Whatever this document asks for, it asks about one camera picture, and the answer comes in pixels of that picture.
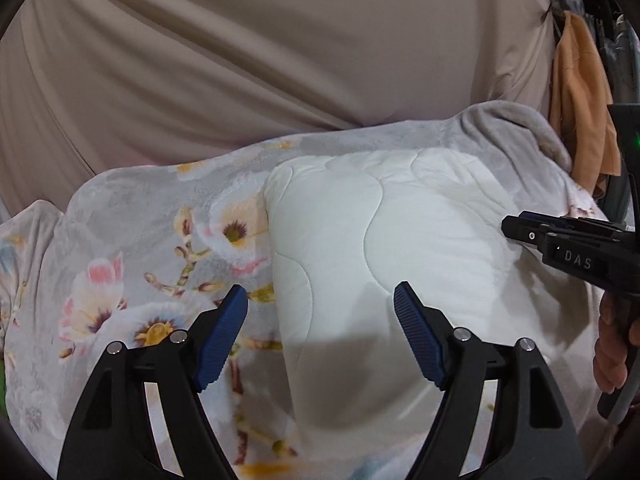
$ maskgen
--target metal screw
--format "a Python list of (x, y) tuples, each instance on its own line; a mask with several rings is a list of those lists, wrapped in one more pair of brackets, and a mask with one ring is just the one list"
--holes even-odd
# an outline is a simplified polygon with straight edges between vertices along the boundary
[(458, 341), (469, 341), (471, 339), (471, 332), (466, 328), (457, 328), (453, 331), (453, 337)]
[(107, 354), (116, 355), (122, 350), (122, 343), (120, 341), (114, 341), (107, 345)]
[(520, 340), (520, 348), (522, 348), (527, 352), (531, 352), (535, 347), (536, 347), (536, 344), (528, 337), (523, 337)]
[(188, 334), (185, 330), (176, 330), (175, 332), (171, 333), (169, 339), (172, 343), (184, 343), (185, 341), (187, 341), (187, 336)]

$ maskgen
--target human hand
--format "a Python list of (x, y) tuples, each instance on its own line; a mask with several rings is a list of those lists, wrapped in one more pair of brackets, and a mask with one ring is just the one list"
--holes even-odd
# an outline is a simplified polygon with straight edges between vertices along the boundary
[[(609, 292), (605, 292), (600, 301), (599, 337), (593, 358), (593, 376), (606, 394), (622, 388), (626, 381), (626, 344), (616, 322), (616, 301)], [(629, 342), (640, 346), (640, 320), (631, 326)]]

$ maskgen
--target white pillow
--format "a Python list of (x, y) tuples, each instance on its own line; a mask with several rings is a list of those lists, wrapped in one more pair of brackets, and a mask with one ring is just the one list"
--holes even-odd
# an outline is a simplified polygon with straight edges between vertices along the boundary
[(375, 452), (433, 421), (441, 393), (394, 313), (399, 282), (453, 326), (509, 345), (529, 336), (550, 360), (588, 321), (566, 314), (587, 304), (582, 282), (504, 238), (502, 219), (519, 211), (474, 156), (304, 156), (277, 167), (264, 195), (293, 409), (314, 458)]

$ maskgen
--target beige fabric backdrop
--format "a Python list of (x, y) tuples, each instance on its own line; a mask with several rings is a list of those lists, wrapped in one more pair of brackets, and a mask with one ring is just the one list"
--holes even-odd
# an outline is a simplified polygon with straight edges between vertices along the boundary
[(546, 114), (548, 0), (27, 0), (0, 40), (0, 194), (64, 210), (94, 174), (293, 132)]

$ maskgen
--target orange cloth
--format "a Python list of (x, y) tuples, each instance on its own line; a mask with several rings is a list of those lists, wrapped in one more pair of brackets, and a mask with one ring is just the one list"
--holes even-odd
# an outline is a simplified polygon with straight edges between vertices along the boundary
[(607, 110), (613, 102), (591, 33), (580, 16), (565, 11), (556, 48), (549, 122), (574, 162), (572, 179), (593, 194), (601, 174), (620, 175), (616, 129)]

